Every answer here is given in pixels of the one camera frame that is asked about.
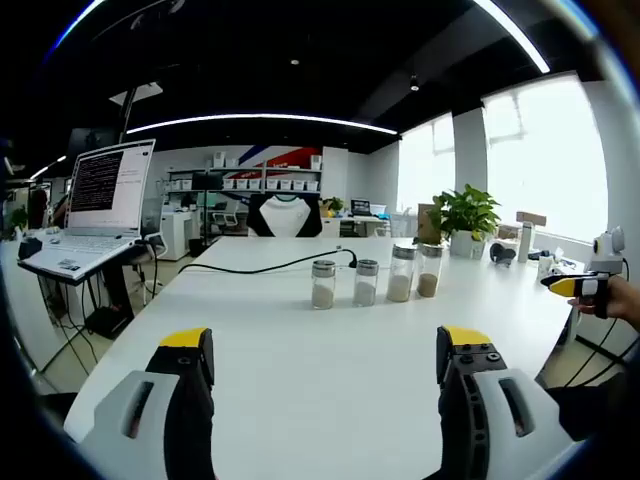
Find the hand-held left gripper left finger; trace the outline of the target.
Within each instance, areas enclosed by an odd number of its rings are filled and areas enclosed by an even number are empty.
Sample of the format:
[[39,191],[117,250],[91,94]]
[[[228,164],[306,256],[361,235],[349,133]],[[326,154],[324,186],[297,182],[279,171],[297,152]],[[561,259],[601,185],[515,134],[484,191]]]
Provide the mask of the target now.
[[214,479],[214,380],[211,330],[178,331],[97,402],[84,432],[64,429],[105,479]]

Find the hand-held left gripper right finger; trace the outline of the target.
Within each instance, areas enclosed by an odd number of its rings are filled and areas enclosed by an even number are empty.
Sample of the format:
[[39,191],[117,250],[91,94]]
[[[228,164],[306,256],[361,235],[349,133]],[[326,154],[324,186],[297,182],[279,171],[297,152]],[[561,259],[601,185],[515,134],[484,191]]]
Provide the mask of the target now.
[[582,446],[557,402],[476,330],[437,329],[436,381],[442,454],[431,479],[550,479]]

